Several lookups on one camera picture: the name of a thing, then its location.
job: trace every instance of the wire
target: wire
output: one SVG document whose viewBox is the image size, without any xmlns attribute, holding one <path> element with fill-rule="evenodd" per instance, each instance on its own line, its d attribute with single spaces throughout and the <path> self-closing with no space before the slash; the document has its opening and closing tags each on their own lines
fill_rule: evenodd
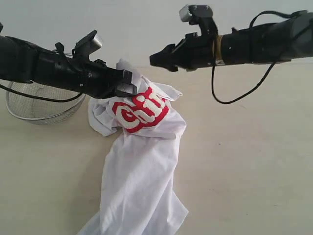
<svg viewBox="0 0 313 235">
<path fill-rule="evenodd" d="M 275 11 L 264 11 L 261 12 L 259 15 L 257 15 L 250 23 L 249 29 L 251 29 L 253 27 L 253 24 L 255 22 L 255 20 L 263 15 L 263 14 L 274 14 L 274 15 L 278 15 L 282 18 L 291 18 L 293 16 L 296 15 L 297 12 L 291 14 L 291 15 L 287 15 L 287 14 L 283 14 L 280 12 L 275 12 Z M 270 65 L 270 67 L 268 68 L 268 70 L 265 72 L 264 76 L 262 77 L 262 79 L 259 81 L 259 83 L 252 88 L 250 91 L 248 91 L 247 93 L 241 95 L 240 97 L 231 100 L 231 101 L 221 101 L 220 99 L 218 99 L 216 97 L 215 91 L 214 91 L 214 74 L 215 74 L 215 67 L 216 67 L 216 53 L 214 53 L 214 61 L 213 61 L 213 68 L 212 68 L 212 78 L 211 78 L 211 90 L 212 90 L 212 95 L 214 97 L 214 99 L 219 102 L 220 104 L 232 104 L 235 103 L 243 98 L 245 98 L 246 96 L 250 95 L 251 93 L 253 93 L 254 91 L 256 91 L 261 85 L 262 83 L 265 81 L 265 79 L 267 78 L 268 74 L 270 73 L 270 71 L 273 69 L 273 67 L 276 65 L 276 63 L 280 60 L 281 56 L 289 49 L 289 47 L 292 45 L 293 42 L 295 42 L 299 37 L 302 36 L 302 34 L 306 33 L 309 29 L 312 28 L 312 23 L 309 24 L 309 26 L 305 27 L 303 30 L 301 30 L 298 34 L 296 34 L 289 42 L 286 43 L 286 46 L 284 47 L 284 49 L 279 53 L 278 57 L 276 58 L 276 60 Z M 216 42 L 216 38 L 214 41 L 214 51 L 217 51 L 217 42 Z"/>
<path fill-rule="evenodd" d="M 67 103 L 67 102 L 70 102 L 70 101 L 73 101 L 73 100 L 76 100 L 77 98 L 79 98 L 83 93 L 79 93 L 77 96 L 73 97 L 73 98 L 70 98 L 70 99 L 50 99 L 50 98 L 45 98 L 45 97 L 40 97 L 40 96 L 35 96 L 35 95 L 30 95 L 30 94 L 25 94 L 25 93 L 22 93 L 22 92 L 18 92 L 18 91 L 15 91 L 11 88 L 8 88 L 4 85 L 1 85 L 0 84 L 0 88 L 8 91 L 8 92 L 11 92 L 11 93 L 14 93 L 14 94 L 18 94 L 18 95 L 21 95 L 21 96 L 24 96 L 24 97 L 27 97 L 27 98 L 32 98 L 32 99 L 40 99 L 40 100 L 45 100 L 45 101 L 50 101 L 50 102 L 55 102 L 55 103 Z"/>
</svg>

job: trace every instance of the metal strainer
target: metal strainer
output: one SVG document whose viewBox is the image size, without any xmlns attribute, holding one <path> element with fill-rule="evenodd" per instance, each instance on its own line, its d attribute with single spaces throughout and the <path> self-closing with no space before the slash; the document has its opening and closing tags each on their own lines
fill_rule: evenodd
<svg viewBox="0 0 313 235">
<path fill-rule="evenodd" d="M 18 92 L 52 99 L 69 99 L 78 95 L 77 92 L 37 83 L 23 84 L 11 82 L 9 88 Z M 83 94 L 76 100 L 67 103 L 55 103 L 6 92 L 6 106 L 9 113 L 14 117 L 36 125 L 49 125 L 65 121 L 72 116 L 79 109 L 85 97 L 86 95 Z"/>
</svg>

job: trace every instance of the white wall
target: white wall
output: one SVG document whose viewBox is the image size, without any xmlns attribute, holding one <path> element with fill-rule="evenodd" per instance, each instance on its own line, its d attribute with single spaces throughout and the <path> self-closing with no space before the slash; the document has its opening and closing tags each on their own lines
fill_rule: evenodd
<svg viewBox="0 0 313 235">
<path fill-rule="evenodd" d="M 247 27 L 263 10 L 291 13 L 313 11 L 311 0 L 0 0 L 3 35 L 14 36 L 53 49 L 61 41 L 68 51 L 79 39 L 97 29 L 103 48 L 92 58 L 113 65 L 120 57 L 135 65 L 149 65 L 149 56 L 167 44 L 178 43 L 186 33 L 198 30 L 180 22 L 178 12 L 187 3 L 209 4 L 220 33 L 231 27 Z M 262 17 L 259 22 L 279 21 Z"/>
</svg>

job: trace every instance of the white table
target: white table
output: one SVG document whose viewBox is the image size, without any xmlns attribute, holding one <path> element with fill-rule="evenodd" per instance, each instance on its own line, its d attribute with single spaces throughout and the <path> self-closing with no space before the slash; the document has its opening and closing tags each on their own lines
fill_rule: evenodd
<svg viewBox="0 0 313 235">
<path fill-rule="evenodd" d="M 218 96 L 242 94 L 265 69 L 217 68 Z M 190 213 L 179 235 L 312 234 L 312 65 L 279 65 L 229 106 L 211 97 L 210 70 L 141 70 L 184 93 L 173 104 L 188 124 L 175 191 Z M 89 127 L 87 100 L 67 122 L 35 126 L 11 117 L 0 98 L 0 233 L 75 235 L 98 211 L 118 133 Z"/>
</svg>

